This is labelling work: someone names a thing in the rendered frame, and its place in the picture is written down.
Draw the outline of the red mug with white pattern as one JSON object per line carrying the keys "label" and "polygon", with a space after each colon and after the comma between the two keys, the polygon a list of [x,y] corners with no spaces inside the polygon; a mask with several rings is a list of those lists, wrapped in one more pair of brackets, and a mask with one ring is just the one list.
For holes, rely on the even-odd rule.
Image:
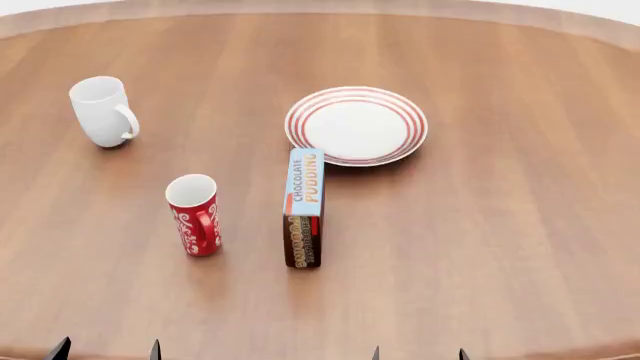
{"label": "red mug with white pattern", "polygon": [[210,176],[187,174],[165,190],[186,253],[192,257],[215,254],[222,245],[217,184]]}

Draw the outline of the white plate with red rings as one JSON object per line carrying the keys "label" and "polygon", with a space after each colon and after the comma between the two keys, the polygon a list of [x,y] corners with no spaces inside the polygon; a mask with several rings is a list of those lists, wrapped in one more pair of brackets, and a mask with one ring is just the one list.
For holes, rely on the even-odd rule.
{"label": "white plate with red rings", "polygon": [[329,164],[374,167],[419,149],[429,125],[420,107],[402,95],[341,86],[297,101],[285,116],[284,131],[294,147],[322,150]]}

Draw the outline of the white ceramic mug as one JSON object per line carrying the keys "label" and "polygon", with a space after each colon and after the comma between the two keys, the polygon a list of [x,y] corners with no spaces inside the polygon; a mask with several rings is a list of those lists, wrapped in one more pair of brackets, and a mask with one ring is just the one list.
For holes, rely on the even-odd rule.
{"label": "white ceramic mug", "polygon": [[129,107],[124,84],[115,77],[81,80],[71,87],[69,98],[81,128],[97,146],[119,146],[140,133],[140,124]]}

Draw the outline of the chocolate pudding box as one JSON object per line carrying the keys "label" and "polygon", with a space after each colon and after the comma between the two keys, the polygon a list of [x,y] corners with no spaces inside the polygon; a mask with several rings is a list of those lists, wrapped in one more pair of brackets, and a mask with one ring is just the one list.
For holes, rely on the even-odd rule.
{"label": "chocolate pudding box", "polygon": [[295,148],[290,152],[283,205],[286,266],[318,268],[322,260],[324,152]]}

